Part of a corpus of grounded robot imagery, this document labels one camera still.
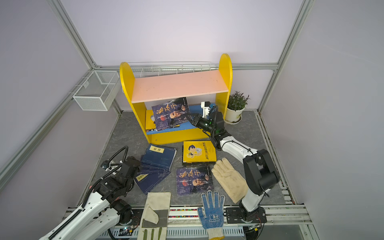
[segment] white mesh basket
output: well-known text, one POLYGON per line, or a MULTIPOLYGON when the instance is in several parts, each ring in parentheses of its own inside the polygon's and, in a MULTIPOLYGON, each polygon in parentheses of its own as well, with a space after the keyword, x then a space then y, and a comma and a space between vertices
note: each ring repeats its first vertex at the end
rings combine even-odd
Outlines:
POLYGON ((82 110, 108 111, 119 89, 121 82, 117 71, 94 70, 73 98, 82 110))

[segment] pink shelf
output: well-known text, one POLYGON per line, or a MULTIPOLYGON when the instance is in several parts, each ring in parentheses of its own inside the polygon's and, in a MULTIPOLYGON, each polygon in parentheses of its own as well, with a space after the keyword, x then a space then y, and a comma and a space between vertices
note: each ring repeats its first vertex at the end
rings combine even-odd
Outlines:
POLYGON ((219 70, 137 78, 132 103, 228 92, 219 70))

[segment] yellow bookshelf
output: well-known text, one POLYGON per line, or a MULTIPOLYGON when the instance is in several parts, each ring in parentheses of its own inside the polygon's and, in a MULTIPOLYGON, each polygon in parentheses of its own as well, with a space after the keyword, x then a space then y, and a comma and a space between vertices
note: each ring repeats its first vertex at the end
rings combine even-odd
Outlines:
POLYGON ((136 82, 131 67, 123 62, 120 65, 120 79, 129 105, 149 143, 160 145, 191 141, 207 136, 198 128, 147 135, 145 102, 216 93, 215 103, 225 118, 232 87, 232 62, 229 55, 224 53, 218 70, 140 78, 136 82), (167 90, 158 91, 158 86, 162 84, 167 85, 167 90))

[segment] gray marble tabletop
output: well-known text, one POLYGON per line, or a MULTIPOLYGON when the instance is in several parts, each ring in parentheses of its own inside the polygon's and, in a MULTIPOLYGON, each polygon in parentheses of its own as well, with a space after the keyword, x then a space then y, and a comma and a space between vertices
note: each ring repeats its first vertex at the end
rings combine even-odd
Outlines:
MULTIPOLYGON (((232 135, 236 140, 256 149, 265 148, 264 139, 261 135, 260 128, 257 124, 256 117, 253 111, 245 111, 242 113, 242 120, 236 125, 225 124, 225 129, 232 135)), ((128 155, 134 156, 140 159, 140 156, 145 153, 148 147, 148 142, 136 120, 135 115, 132 112, 123 112, 121 118, 118 120, 117 125, 114 129, 111 139, 109 140, 106 150, 101 158, 101 162, 109 159, 115 152, 120 148, 127 145, 129 147, 128 155)), ((164 146, 176 148, 177 153, 172 163, 170 174, 160 182, 152 192, 171 192, 171 205, 201 205, 201 194, 191 194, 187 196, 177 196, 176 193, 176 168, 182 167, 182 142, 166 144, 164 146)), ((117 160, 122 158, 123 153, 116 157, 117 160)), ((244 175, 243 164, 240 163, 229 153, 223 151, 216 151, 217 159, 226 157, 240 174, 244 175)), ((93 184, 98 178, 105 175, 106 172, 101 167, 98 167, 93 177, 91 184, 93 184)), ((225 205, 236 205, 225 193, 219 182, 214 179, 215 190, 220 195, 225 195, 225 205)), ((271 189, 269 192, 269 198, 264 197, 262 205, 284 205, 284 196, 278 186, 278 184, 271 189)), ((128 204, 133 207, 144 206, 147 196, 143 194, 138 186, 134 188, 123 197, 128 204)))

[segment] glove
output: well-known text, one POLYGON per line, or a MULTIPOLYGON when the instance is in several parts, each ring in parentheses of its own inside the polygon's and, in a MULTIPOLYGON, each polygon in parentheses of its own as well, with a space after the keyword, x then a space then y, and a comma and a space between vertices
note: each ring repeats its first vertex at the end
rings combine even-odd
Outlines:
POLYGON ((138 240, 165 240, 167 237, 170 192, 149 192, 141 217, 138 240))
POLYGON ((247 182, 225 157, 216 162, 212 173, 234 203, 247 194, 247 182))
POLYGON ((214 196, 213 199, 211 190, 207 193, 203 192, 201 199, 203 201, 204 211, 202 207, 198 207, 197 213, 203 228, 208 232, 209 240, 220 240, 224 238, 222 228, 224 224, 223 206, 225 196, 221 195, 220 201, 218 199, 218 191, 214 192, 214 196))

